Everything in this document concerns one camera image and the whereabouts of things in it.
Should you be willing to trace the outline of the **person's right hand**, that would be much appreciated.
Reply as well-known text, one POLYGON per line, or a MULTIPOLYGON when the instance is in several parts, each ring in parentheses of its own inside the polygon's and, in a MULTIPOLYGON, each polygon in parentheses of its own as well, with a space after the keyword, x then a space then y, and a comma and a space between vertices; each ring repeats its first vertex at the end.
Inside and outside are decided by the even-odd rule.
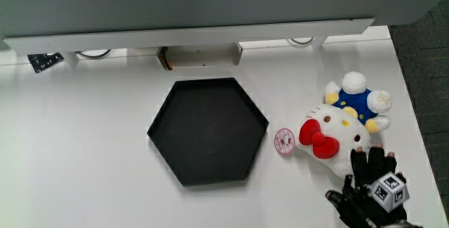
POLYGON ((389 172, 396 172, 394 153, 385 153, 378 143, 369 152, 361 147, 353 149, 350 158, 352 174, 346 176, 342 191, 326 192, 327 200, 336 208, 341 221, 350 228, 405 225, 408 217, 403 205, 388 213, 368 195, 368 185, 389 172))

